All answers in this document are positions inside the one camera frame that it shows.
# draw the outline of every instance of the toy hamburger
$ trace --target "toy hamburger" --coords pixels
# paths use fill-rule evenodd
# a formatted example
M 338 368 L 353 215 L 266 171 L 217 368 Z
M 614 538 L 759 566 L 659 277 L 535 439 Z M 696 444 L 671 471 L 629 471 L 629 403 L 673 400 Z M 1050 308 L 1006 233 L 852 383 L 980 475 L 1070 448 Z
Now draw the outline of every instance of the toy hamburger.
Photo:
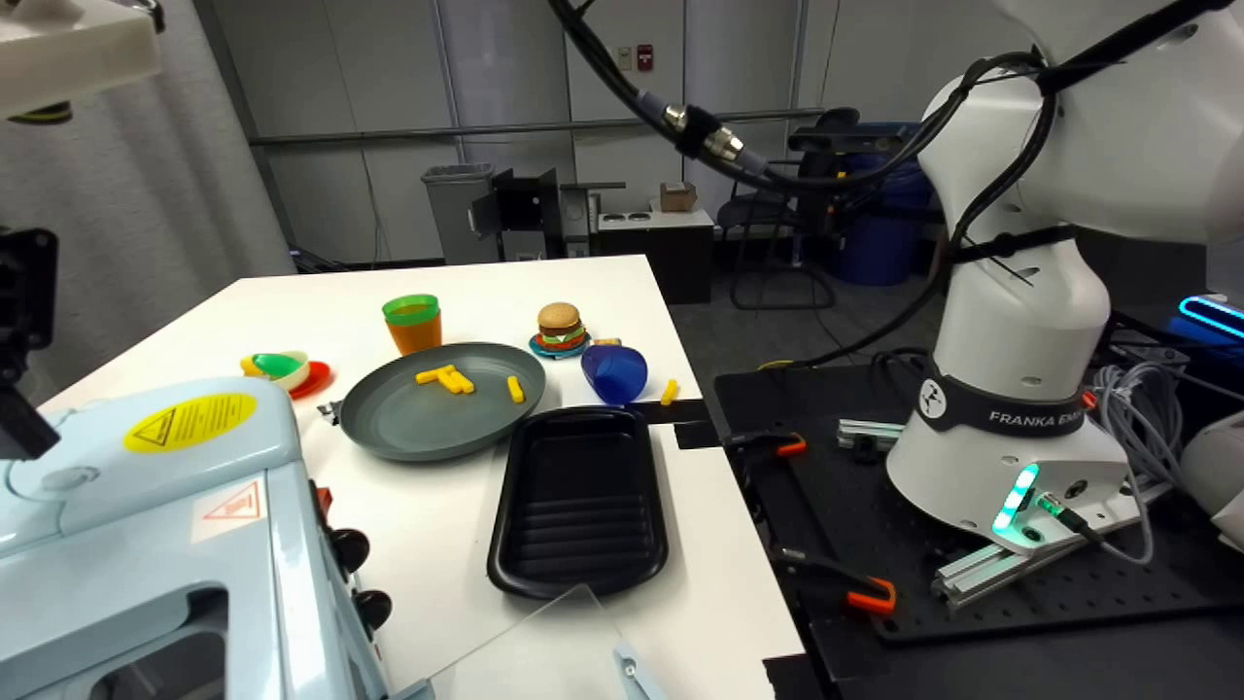
M 535 355 L 540 359 L 580 359 L 593 342 L 575 304 L 547 304 L 537 313 Z

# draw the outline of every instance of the floor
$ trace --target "floor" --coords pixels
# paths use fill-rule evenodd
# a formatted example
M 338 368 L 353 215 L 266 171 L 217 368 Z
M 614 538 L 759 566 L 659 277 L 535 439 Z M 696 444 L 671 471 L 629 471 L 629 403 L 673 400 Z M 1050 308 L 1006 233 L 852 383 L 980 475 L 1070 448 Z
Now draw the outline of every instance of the floor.
M 882 328 L 917 296 L 921 278 L 905 278 L 900 287 L 852 287 L 831 277 L 820 285 L 808 272 L 730 272 L 719 263 L 711 304 L 673 304 L 671 313 L 686 338 L 707 407 L 719 417 L 716 403 L 716 377 L 747 373 L 764 361 L 777 359 L 818 359 L 861 335 Z M 765 308 L 795 308 L 795 311 L 747 311 L 738 304 L 765 304 Z M 905 328 L 900 328 L 881 347 L 865 351 L 890 351 L 890 347 L 932 347 L 941 318 L 941 296 L 932 296 Z

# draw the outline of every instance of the yellow cup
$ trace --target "yellow cup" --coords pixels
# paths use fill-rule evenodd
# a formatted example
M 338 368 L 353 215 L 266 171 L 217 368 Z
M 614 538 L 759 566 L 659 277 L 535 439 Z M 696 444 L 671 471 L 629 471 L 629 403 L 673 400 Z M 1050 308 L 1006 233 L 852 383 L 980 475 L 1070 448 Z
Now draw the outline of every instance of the yellow cup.
M 397 355 L 422 355 L 441 347 L 441 300 L 435 296 L 397 296 L 387 308 L 387 328 Z

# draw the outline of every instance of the black tray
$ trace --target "black tray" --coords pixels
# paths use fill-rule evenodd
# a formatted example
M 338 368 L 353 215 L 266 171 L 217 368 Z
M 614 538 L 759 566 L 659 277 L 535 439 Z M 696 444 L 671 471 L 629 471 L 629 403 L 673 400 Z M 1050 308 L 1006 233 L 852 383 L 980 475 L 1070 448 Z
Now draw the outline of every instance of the black tray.
M 586 582 L 614 596 L 671 557 L 649 425 L 614 407 L 567 407 L 518 425 L 497 505 L 489 579 L 555 597 Z

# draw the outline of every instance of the gray pan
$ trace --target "gray pan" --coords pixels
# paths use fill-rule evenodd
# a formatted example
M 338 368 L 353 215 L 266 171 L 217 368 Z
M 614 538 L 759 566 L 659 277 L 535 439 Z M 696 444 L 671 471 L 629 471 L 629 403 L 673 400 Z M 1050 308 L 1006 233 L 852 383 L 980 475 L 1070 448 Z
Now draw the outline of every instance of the gray pan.
M 458 365 L 470 396 L 453 396 L 441 383 L 417 383 L 417 373 Z M 518 377 L 525 400 L 512 403 L 507 377 Z M 341 426 L 353 444 L 387 464 L 448 464 L 501 439 L 546 396 L 546 365 L 496 342 L 457 342 L 397 359 L 360 379 L 341 400 Z

